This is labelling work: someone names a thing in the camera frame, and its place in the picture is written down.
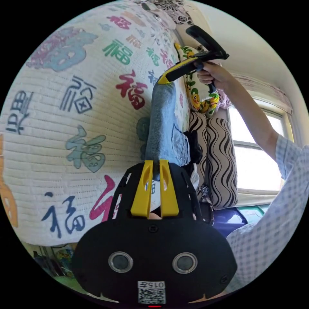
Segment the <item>person's hand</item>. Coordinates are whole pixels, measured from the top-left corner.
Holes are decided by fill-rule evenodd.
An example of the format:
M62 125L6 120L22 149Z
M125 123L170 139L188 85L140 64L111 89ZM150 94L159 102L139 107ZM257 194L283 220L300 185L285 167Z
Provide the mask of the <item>person's hand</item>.
M217 89L225 91L235 78L220 65L212 62L203 62L203 69L197 72L197 77L203 84L210 84L214 81Z

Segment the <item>screw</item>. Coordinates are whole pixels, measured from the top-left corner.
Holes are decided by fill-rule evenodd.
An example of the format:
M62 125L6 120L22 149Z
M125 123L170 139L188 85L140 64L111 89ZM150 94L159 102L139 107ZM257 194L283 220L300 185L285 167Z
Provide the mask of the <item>screw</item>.
M156 233L158 231L158 227L154 224L152 224L151 226L148 227L148 231L150 233Z
M225 275L225 276L223 276L223 277L220 279L220 283L221 283L221 284L226 284L227 280L228 280L228 276Z

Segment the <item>sticker label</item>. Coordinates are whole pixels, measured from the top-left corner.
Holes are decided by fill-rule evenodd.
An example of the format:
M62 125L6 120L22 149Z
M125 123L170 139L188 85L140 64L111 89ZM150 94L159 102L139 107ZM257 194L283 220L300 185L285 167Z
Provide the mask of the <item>sticker label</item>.
M139 304L166 304L164 281L138 281Z

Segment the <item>camera lens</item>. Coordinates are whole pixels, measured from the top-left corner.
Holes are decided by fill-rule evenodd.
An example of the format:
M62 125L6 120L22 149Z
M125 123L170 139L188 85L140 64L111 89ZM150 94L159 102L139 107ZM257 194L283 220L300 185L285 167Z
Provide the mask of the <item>camera lens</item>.
M179 274L188 274L197 266L197 258L194 254L183 252L173 260L173 269Z
M114 252L108 259L110 268L117 273L126 273L133 267L133 259L125 252Z

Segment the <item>yellow clip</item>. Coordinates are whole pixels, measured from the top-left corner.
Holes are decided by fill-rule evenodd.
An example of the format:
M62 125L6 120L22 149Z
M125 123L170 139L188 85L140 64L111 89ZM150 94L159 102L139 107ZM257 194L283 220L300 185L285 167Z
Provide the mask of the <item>yellow clip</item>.
M160 160L160 193L161 217L177 216L179 213L179 208L168 160Z
M152 160L145 160L142 175L131 207L132 216L149 218L153 167L154 164Z
M168 80L168 79L166 78L166 75L167 75L168 73L170 73L170 72L172 72L172 71L174 71L174 70L176 70L176 69L182 67L183 65L185 65L185 64L187 64L187 63L189 63L189 62L193 62L193 61L195 61L195 60L197 60L197 59L198 59L198 57L191 57L191 58L188 58L188 59L186 59L186 60L184 60L184 61L182 61L182 62L179 62L178 64L175 64L174 66L172 66L171 68L169 68L167 71L165 71L165 72L163 73L163 75L161 76L161 78L159 78L159 80L158 80L158 84L168 84L168 83L172 82L172 81L170 81L170 80Z

